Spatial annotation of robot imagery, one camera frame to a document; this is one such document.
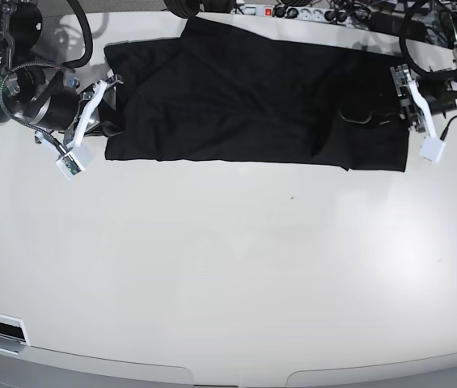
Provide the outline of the black t-shirt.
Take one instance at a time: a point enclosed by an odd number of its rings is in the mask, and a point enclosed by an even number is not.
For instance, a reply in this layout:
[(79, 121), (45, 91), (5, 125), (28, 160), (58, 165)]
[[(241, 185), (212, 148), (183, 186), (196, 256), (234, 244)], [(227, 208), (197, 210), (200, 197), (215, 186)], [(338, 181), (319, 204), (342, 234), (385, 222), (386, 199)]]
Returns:
[(404, 171), (408, 126), (345, 123), (338, 111), (398, 112), (390, 68), (400, 59), (351, 48), (271, 40), (205, 19), (172, 39), (110, 44), (124, 83), (125, 131), (109, 160), (329, 165)]

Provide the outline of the white power strip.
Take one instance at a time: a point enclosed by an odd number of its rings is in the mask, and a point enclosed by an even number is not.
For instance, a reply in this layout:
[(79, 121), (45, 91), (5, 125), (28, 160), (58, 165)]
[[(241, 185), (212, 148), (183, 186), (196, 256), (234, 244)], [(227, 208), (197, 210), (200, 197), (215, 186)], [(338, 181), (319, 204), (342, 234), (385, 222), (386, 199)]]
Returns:
[(243, 1), (237, 1), (231, 10), (232, 15), (249, 15), (265, 18), (291, 19), (313, 23), (328, 23), (341, 25), (345, 27), (358, 28), (363, 27), (355, 18), (349, 16), (343, 19), (340, 12), (336, 21), (331, 21), (328, 17), (333, 15), (332, 9), (319, 8), (316, 6), (287, 6), (282, 3), (266, 5), (253, 4)]

